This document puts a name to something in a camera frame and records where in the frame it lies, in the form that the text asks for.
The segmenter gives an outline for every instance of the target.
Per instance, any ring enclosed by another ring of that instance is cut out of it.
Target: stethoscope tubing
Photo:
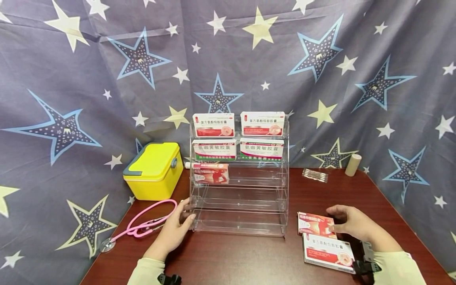
[[[144,222],[142,224],[140,224],[139,226],[136,226],[136,227],[132,227],[133,223],[142,215],[144,214],[145,212],[149,211],[150,209],[160,205],[160,204],[163,204],[163,203],[168,203],[168,202],[171,202],[174,204],[174,209],[171,211],[171,213],[169,213],[168,215],[166,216],[163,216],[163,217],[160,217],[160,218],[156,218],[156,219],[153,219],[153,220],[150,220],[150,221],[147,221],[147,222]],[[140,212],[139,214],[136,215],[136,217],[134,217],[130,223],[128,224],[127,226],[127,229],[124,230],[123,232],[121,232],[120,234],[116,235],[115,237],[111,238],[111,242],[114,242],[116,241],[118,238],[122,237],[123,235],[127,234],[127,235],[132,235],[134,236],[135,238],[141,238],[145,235],[148,235],[150,234],[151,232],[155,231],[156,229],[159,229],[161,228],[163,225],[160,225],[156,228],[152,228],[153,226],[156,226],[160,223],[164,223],[173,213],[174,211],[176,210],[177,208],[177,202],[172,200],[172,199],[166,199],[166,200],[162,200],[162,201],[159,201],[149,207],[147,207],[146,209],[144,209],[142,212]],[[150,228],[150,230],[147,230],[143,233],[138,233],[138,230],[142,229],[142,228]]]

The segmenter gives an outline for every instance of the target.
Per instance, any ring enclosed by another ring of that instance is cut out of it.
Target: left hand
[[[165,261],[167,255],[175,250],[182,242],[185,234],[192,226],[195,214],[189,215],[181,224],[179,219],[184,208],[189,208],[190,198],[183,200],[177,205],[176,210],[166,220],[157,239],[144,254],[144,257]]]

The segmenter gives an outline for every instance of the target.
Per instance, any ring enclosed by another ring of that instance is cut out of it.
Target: yellow storage box
[[[149,143],[124,170],[124,180],[138,200],[171,198],[179,177],[182,158],[177,143]]]

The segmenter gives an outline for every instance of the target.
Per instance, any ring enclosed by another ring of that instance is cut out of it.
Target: hand
[[[341,225],[330,226],[330,231],[347,233],[361,241],[368,241],[377,252],[402,251],[401,246],[387,231],[355,207],[335,205],[326,209],[326,212],[345,221]]]
[[[174,213],[166,220],[160,234],[146,251],[144,257],[164,262],[167,255],[181,244],[196,216],[195,214],[182,213],[184,209],[189,209],[189,202],[190,198],[187,198],[179,203]],[[181,224],[180,218],[182,214],[187,217]]]
[[[345,222],[329,227],[333,233],[347,233],[361,241],[370,241],[371,237],[381,229],[371,218],[355,207],[335,205],[326,209],[326,212]]]

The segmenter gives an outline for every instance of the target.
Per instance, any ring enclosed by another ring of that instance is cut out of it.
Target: pink stethoscope
[[[171,202],[174,204],[174,209],[171,211],[171,213],[169,213],[168,215],[166,216],[163,216],[163,217],[160,217],[160,218],[156,218],[156,219],[153,219],[153,220],[150,220],[150,221],[147,221],[145,223],[142,223],[140,224],[139,226],[136,226],[136,227],[132,227],[132,224],[136,221],[136,219],[138,219],[142,214],[144,214],[145,212],[149,211],[150,209],[160,205],[160,204],[163,204],[163,203],[167,203],[167,202]],[[144,209],[142,212],[140,212],[139,214],[136,215],[136,217],[134,217],[130,223],[128,224],[127,226],[127,229],[124,230],[123,232],[121,232],[120,234],[116,235],[115,237],[113,238],[108,238],[106,239],[105,241],[103,241],[101,243],[101,247],[100,247],[100,252],[102,253],[105,253],[105,252],[108,252],[110,250],[112,250],[115,246],[115,243],[116,243],[116,240],[118,238],[120,238],[121,236],[127,234],[127,235],[132,235],[134,236],[135,238],[141,238],[145,235],[148,235],[150,234],[151,232],[153,231],[156,231],[158,229],[160,229],[161,227],[163,227],[164,225],[164,222],[166,221],[166,219],[168,219],[173,213],[174,211],[176,210],[177,208],[177,202],[172,200],[172,199],[167,199],[167,200],[163,200],[163,201],[159,201],[149,207],[147,207],[146,209]],[[158,227],[155,227],[155,228],[152,228],[153,226],[156,226],[160,223],[163,223],[162,225],[158,226]]]

